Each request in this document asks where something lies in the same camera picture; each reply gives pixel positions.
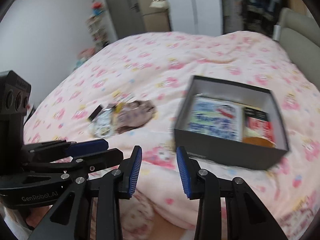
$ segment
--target open box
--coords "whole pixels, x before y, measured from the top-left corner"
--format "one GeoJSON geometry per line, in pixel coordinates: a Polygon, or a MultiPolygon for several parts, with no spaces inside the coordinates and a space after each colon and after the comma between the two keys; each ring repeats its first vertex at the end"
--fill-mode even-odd
{"type": "Polygon", "coordinates": [[[247,84],[194,76],[174,126],[175,145],[184,146],[189,155],[229,166],[267,170],[278,163],[288,150],[281,114],[272,92],[247,84]],[[276,148],[218,138],[187,130],[196,95],[260,108],[268,114],[276,148]]]}

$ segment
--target red and black package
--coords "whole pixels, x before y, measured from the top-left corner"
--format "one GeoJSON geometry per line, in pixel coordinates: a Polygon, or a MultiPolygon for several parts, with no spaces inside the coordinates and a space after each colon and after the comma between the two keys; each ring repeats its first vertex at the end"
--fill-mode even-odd
{"type": "Polygon", "coordinates": [[[268,114],[252,109],[249,107],[244,108],[244,124],[251,130],[254,130],[261,137],[268,139],[274,143],[273,130],[271,122],[268,120],[268,114]]]}

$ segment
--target white wardrobe door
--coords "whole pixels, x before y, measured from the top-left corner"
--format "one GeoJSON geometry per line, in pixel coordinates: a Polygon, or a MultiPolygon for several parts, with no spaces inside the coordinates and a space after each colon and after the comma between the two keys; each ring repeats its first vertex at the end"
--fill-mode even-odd
{"type": "Polygon", "coordinates": [[[170,3],[170,20],[173,31],[198,34],[192,0],[168,0],[170,3]]]}
{"type": "Polygon", "coordinates": [[[220,36],[223,33],[221,0],[196,0],[198,34],[220,36]]]}

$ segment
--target pink floral bedspread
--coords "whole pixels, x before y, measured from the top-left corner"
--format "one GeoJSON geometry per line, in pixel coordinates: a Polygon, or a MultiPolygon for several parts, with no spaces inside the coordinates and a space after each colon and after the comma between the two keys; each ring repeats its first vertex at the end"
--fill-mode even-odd
{"type": "MultiPolygon", "coordinates": [[[[291,149],[281,163],[269,171],[212,162],[200,165],[217,177],[244,178],[289,239],[298,239],[320,205],[320,93],[276,42],[259,33],[220,37],[146,33],[117,41],[73,72],[42,102],[25,125],[25,143],[90,140],[86,118],[99,104],[106,106],[129,93],[139,100],[152,100],[157,113],[147,125],[114,135],[108,142],[126,157],[134,145],[141,145],[144,161],[137,189],[167,220],[194,228],[198,201],[188,200],[183,193],[172,151],[172,126],[193,75],[273,90],[291,149]]],[[[224,202],[222,206],[226,228],[224,202]]]]}

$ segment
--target gray door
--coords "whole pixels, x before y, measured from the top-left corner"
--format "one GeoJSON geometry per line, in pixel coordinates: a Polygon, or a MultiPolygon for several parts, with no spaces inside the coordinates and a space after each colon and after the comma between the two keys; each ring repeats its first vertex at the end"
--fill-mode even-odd
{"type": "Polygon", "coordinates": [[[144,33],[138,0],[106,0],[119,39],[144,33]]]}

